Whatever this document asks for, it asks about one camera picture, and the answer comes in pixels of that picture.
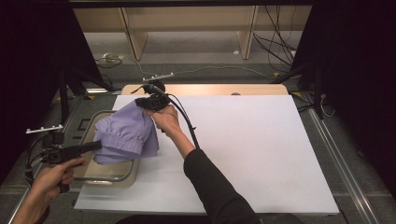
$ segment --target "lavender fabric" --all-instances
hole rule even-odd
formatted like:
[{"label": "lavender fabric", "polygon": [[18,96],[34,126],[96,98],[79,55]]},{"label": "lavender fabric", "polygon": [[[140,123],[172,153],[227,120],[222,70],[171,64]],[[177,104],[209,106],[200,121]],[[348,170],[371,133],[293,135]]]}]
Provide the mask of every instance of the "lavender fabric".
[{"label": "lavender fabric", "polygon": [[135,101],[98,120],[95,127],[93,141],[102,142],[102,148],[93,152],[98,164],[157,156],[159,143],[154,122]]}]

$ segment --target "white board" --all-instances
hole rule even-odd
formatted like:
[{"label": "white board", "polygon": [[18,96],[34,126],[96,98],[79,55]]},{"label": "white board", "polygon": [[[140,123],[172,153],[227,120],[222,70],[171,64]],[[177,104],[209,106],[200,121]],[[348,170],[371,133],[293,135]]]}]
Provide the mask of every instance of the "white board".
[{"label": "white board", "polygon": [[[118,96],[118,110],[139,96]],[[200,147],[256,213],[337,214],[290,96],[179,96]],[[187,124],[180,116],[187,136]],[[175,145],[158,131],[159,156],[142,159],[129,188],[84,185],[75,209],[202,214]]]}]

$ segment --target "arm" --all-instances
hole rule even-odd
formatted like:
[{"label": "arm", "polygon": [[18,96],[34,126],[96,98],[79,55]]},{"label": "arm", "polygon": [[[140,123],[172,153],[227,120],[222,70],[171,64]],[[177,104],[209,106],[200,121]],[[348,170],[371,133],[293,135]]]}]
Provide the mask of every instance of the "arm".
[{"label": "arm", "polygon": [[248,202],[201,149],[181,131],[176,110],[167,106],[160,112],[147,111],[157,128],[172,139],[184,160],[184,172],[194,185],[204,208],[214,223],[260,223]]},{"label": "arm", "polygon": [[73,180],[73,166],[86,162],[82,158],[76,158],[55,165],[53,168],[45,167],[35,179],[20,209],[15,215],[12,223],[36,223],[43,216],[52,199],[59,195],[58,184],[70,184]]}]

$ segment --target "black wall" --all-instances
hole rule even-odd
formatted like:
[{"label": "black wall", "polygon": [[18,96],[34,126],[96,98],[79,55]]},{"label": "black wall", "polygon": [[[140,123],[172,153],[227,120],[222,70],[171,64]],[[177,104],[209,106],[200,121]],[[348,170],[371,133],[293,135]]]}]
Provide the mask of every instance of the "black wall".
[{"label": "black wall", "polygon": [[[396,199],[396,13],[383,1],[354,2],[321,57],[322,93]],[[301,86],[312,83],[304,74]]]},{"label": "black wall", "polygon": [[77,67],[102,80],[73,10],[35,7],[26,2],[30,1],[0,3],[0,183],[28,146],[26,129],[39,128],[58,89],[59,74]]}]

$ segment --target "gray floor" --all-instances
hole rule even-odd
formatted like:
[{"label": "gray floor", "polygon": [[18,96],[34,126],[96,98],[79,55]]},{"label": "gray floor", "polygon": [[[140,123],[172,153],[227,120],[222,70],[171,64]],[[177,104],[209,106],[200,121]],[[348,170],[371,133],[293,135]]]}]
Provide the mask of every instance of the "gray floor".
[{"label": "gray floor", "polygon": [[[260,35],[267,37],[271,37],[271,34],[260,33]],[[301,33],[286,32],[285,36],[289,34],[291,34],[290,43],[297,46]],[[139,66],[131,57],[124,34],[86,34],[86,36],[95,58],[100,58],[104,53],[109,52],[122,57],[123,63],[121,65],[109,69],[101,68],[101,72],[106,74],[115,86],[122,87],[130,83],[140,83],[142,77],[147,77],[147,75],[141,73]],[[278,69],[287,69],[286,65],[279,63],[279,60],[270,58],[270,61],[268,61],[267,53],[257,43],[252,45],[249,60],[242,60],[240,53],[237,52],[238,50],[235,33],[153,33],[149,35],[140,63],[141,69],[145,73],[158,75],[179,73],[165,80],[166,83],[269,83],[272,80],[273,73],[276,72],[269,65],[269,62],[273,63],[273,66]],[[291,79],[285,82],[289,91],[296,90],[297,81],[298,79]],[[83,119],[91,118],[99,110],[111,109],[115,97],[115,95],[103,94],[95,95],[91,100],[84,100],[71,122],[66,136],[66,144],[78,144],[79,138],[84,134],[84,131],[78,128],[80,122]],[[304,105],[303,102],[298,100],[295,100],[295,104],[297,107]],[[332,110],[330,106],[326,106],[325,109]],[[334,199],[340,204],[348,223],[364,223],[330,156],[329,149],[312,119],[311,112],[302,112],[301,119]],[[59,120],[60,102],[55,97],[51,109],[42,123],[43,126],[48,127],[57,125]],[[378,217],[378,223],[396,223],[395,200],[391,197],[373,167],[357,154],[359,148],[343,121],[335,114],[331,118],[325,117],[324,123],[358,185],[373,207],[374,213]],[[0,223],[7,223],[25,192],[24,158],[25,153],[21,155],[0,188],[0,208],[2,210]],[[80,188],[81,183],[75,182],[70,192],[61,195],[52,202],[50,215],[46,223],[115,223],[117,220],[128,216],[128,214],[80,213],[74,210],[73,203],[78,197]],[[262,215],[262,219],[271,221],[277,216],[278,214],[265,214]],[[298,217],[304,223],[347,223],[342,214],[331,217],[302,215]]]}]

